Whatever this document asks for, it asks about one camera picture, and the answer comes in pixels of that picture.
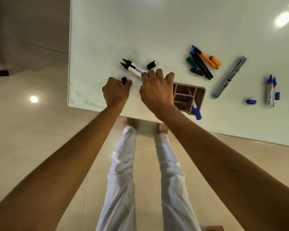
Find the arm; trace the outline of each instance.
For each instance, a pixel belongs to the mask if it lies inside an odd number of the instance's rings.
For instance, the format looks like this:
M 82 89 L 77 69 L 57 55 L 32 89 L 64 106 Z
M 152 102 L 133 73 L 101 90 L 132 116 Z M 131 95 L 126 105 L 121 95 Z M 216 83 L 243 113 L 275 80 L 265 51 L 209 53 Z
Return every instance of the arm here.
M 132 85 L 109 78 L 107 108 L 0 202 L 0 230 L 55 230 L 120 115 Z
M 142 78 L 142 101 L 169 127 L 243 229 L 289 230 L 289 188 L 185 117 L 173 104 L 173 73 L 164 79 L 158 69 Z

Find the orange marker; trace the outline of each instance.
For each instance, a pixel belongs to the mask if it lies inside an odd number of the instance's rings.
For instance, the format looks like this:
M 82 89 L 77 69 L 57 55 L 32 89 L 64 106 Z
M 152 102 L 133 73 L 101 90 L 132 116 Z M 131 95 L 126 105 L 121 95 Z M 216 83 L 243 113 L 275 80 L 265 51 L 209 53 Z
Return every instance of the orange marker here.
M 218 67 L 220 67 L 222 64 L 213 56 L 210 57 L 210 60 Z
M 200 55 L 202 56 L 213 68 L 218 69 L 219 67 L 217 65 L 215 65 L 203 52 L 201 52 L 198 48 L 196 48 L 195 46 L 193 46 L 193 49 Z

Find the hand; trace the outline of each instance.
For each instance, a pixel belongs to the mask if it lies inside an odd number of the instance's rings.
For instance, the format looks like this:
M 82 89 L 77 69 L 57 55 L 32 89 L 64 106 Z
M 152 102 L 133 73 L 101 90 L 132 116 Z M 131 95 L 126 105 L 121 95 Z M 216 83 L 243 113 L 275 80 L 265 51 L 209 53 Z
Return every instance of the hand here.
M 122 81 L 110 77 L 102 88 L 107 107 L 119 105 L 120 108 L 123 108 L 127 102 L 132 84 L 133 82 L 129 80 L 123 85 Z
M 175 108 L 173 104 L 173 79 L 174 73 L 169 73 L 164 78 L 163 71 L 157 69 L 141 74 L 143 85 L 140 88 L 142 102 L 154 115 L 161 120 L 169 109 Z

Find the desk organizer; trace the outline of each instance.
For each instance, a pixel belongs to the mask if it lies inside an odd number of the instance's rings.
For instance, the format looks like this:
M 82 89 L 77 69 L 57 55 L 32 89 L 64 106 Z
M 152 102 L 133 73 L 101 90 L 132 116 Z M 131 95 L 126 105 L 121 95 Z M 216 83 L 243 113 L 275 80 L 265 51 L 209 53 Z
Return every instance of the desk organizer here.
M 198 109 L 201 109 L 205 93 L 206 89 L 204 87 L 173 83 L 174 105 L 180 111 L 187 112 L 189 115 L 194 115 L 194 110 L 192 109 L 193 100 L 195 100 Z

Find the white pants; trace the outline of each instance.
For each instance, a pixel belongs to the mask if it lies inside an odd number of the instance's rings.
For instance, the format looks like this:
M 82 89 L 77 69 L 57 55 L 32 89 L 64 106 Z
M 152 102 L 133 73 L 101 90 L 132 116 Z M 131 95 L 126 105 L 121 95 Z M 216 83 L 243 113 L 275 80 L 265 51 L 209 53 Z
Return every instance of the white pants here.
M 124 129 L 119 147 L 113 157 L 104 207 L 96 231 L 136 231 L 135 184 L 133 163 L 136 130 Z M 168 136 L 158 134 L 156 153 L 161 171 L 162 211 L 165 231 L 201 231 L 185 187 L 185 175 Z

